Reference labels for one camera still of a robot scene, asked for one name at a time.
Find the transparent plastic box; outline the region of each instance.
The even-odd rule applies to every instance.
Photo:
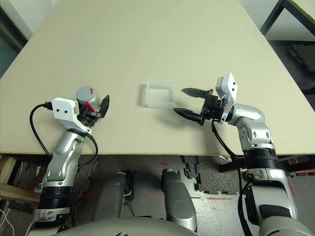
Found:
[[[176,107],[173,80],[148,79],[146,87],[147,107],[173,109]]]

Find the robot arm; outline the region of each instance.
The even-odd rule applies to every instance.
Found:
[[[43,191],[38,209],[33,211],[27,235],[52,235],[67,229],[65,221],[70,216],[70,197],[82,154],[84,139],[91,136],[91,127],[105,117],[109,107],[109,95],[99,103],[91,87],[82,87],[76,93],[77,100],[55,98],[52,100],[54,117],[65,131],[53,149],[53,158],[47,167]]]
[[[200,125],[205,119],[213,119],[237,127],[247,164],[244,174],[249,183],[245,189],[247,214],[252,224],[260,226],[260,236],[283,235],[283,232],[284,235],[312,235],[297,221],[294,198],[263,112],[255,107],[235,104],[237,88],[231,73],[218,78],[216,91],[220,99],[212,95],[212,89],[185,88],[182,91],[187,95],[205,99],[201,113],[182,108],[174,108],[174,111]]]

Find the white wall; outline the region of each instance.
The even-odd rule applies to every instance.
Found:
[[[1,0],[1,7],[27,39],[39,28],[59,0]]]
[[[271,13],[278,0],[239,0],[256,26],[260,29]],[[309,5],[315,8],[315,0]],[[300,40],[315,41],[312,35],[294,16],[286,9],[282,11],[276,22],[266,34],[268,40]]]

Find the table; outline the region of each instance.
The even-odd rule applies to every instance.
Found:
[[[260,31],[266,35],[283,9],[288,10],[313,35],[315,35],[315,3],[312,0],[278,0]]]
[[[100,154],[226,154],[211,132],[172,110],[146,108],[146,80],[172,79],[178,107],[199,112],[203,100],[182,88],[215,88],[232,72],[237,103],[266,115],[278,154],[315,153],[315,113],[237,0],[61,1],[0,80],[0,153],[44,153],[29,114],[81,86],[110,94],[93,128]],[[64,131],[51,111],[34,125],[49,150]],[[217,125],[241,154],[237,129]],[[84,154],[94,152],[87,141]]]

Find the black cable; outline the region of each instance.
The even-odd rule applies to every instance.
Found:
[[[86,133],[86,135],[87,135],[88,138],[93,142],[93,144],[94,144],[94,146],[95,146],[95,155],[94,155],[94,157],[93,157],[91,160],[89,160],[89,161],[83,163],[82,165],[79,165],[79,166],[78,166],[78,170],[79,170],[80,168],[82,168],[82,167],[84,167],[84,166],[90,164],[91,162],[95,161],[95,160],[97,159],[97,155],[98,155],[98,146],[97,146],[97,143],[96,143],[95,139],[94,139],[93,136],[92,136],[91,134],[89,134],[89,133]]]
[[[71,214],[72,227],[75,227],[75,216],[74,216],[74,212],[73,212],[73,208],[71,204],[70,204],[70,214]]]
[[[211,127],[212,127],[212,132],[214,132],[217,140],[220,142],[220,144],[224,147],[224,149],[226,150],[226,152],[230,155],[230,156],[236,156],[236,157],[244,157],[243,155],[236,155],[234,152],[231,151],[231,149],[228,148],[228,146],[224,143],[224,141],[222,140],[222,138],[220,137],[220,135],[217,132],[217,129],[215,127],[214,122],[217,121],[215,119],[212,119],[211,122]]]
[[[242,176],[241,176],[240,165],[236,160],[236,157],[244,157],[244,156],[243,155],[236,155],[234,152],[231,151],[231,149],[228,148],[228,146],[224,143],[224,141],[222,140],[222,138],[218,134],[218,131],[217,131],[215,124],[214,124],[215,121],[217,121],[217,120],[212,119],[212,122],[211,122],[212,132],[214,132],[215,137],[217,138],[219,143],[224,147],[226,152],[231,156],[232,161],[237,166],[238,181],[239,181],[239,188],[240,188],[240,196],[238,198],[237,211],[238,211],[238,215],[239,215],[240,222],[242,225],[242,229],[243,229],[245,236],[252,236],[251,231],[248,227],[247,221],[244,217],[244,212],[243,212],[243,193],[244,193],[245,189],[248,187],[249,183],[246,183],[244,188],[242,188]]]
[[[240,196],[238,197],[238,202],[237,202],[238,216],[240,218],[242,229],[243,229],[245,236],[252,236],[251,230],[248,227],[248,224],[247,224],[247,221],[245,219],[244,212],[243,212],[243,193],[249,184],[250,183],[248,183],[248,182],[245,184],[244,188],[240,192]]]
[[[37,139],[37,141],[39,142],[39,144],[41,145],[41,147],[44,149],[46,155],[48,156],[49,158],[49,161],[51,160],[51,155],[49,154],[49,151],[47,150],[47,148],[45,147],[44,143],[41,141],[41,139],[39,138],[36,130],[35,130],[35,127],[34,127],[34,124],[33,124],[33,115],[34,115],[34,112],[40,108],[40,107],[45,107],[48,109],[47,107],[47,103],[43,103],[43,104],[40,104],[40,105],[37,105],[36,107],[33,108],[33,110],[31,111],[31,114],[30,114],[30,125],[31,125],[31,129]]]

